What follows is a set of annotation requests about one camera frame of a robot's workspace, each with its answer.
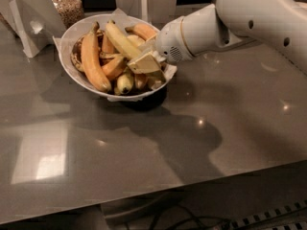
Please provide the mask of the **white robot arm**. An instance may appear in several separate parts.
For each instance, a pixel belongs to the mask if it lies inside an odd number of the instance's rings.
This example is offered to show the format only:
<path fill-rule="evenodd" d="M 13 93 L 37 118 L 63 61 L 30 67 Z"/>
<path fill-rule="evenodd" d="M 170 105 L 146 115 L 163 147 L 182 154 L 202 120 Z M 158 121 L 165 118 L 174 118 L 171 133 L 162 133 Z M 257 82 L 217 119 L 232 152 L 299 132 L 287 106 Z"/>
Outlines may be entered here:
<path fill-rule="evenodd" d="M 215 0 L 166 24 L 146 49 L 177 63 L 253 40 L 307 72 L 307 9 L 295 0 Z"/>

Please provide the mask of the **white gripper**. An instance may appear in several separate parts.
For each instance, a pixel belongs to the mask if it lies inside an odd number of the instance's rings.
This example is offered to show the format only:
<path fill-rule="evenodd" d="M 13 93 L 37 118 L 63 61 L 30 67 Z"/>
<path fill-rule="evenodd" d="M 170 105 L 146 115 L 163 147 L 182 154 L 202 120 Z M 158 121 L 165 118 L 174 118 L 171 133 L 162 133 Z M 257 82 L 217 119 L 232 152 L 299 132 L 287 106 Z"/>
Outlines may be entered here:
<path fill-rule="evenodd" d="M 166 24 L 156 37 L 156 51 L 149 51 L 128 62 L 128 67 L 134 74 L 148 74 L 147 85 L 152 90 L 166 82 L 164 73 L 159 71 L 165 58 L 170 63 L 193 59 L 183 39 L 182 22 L 183 16 Z"/>

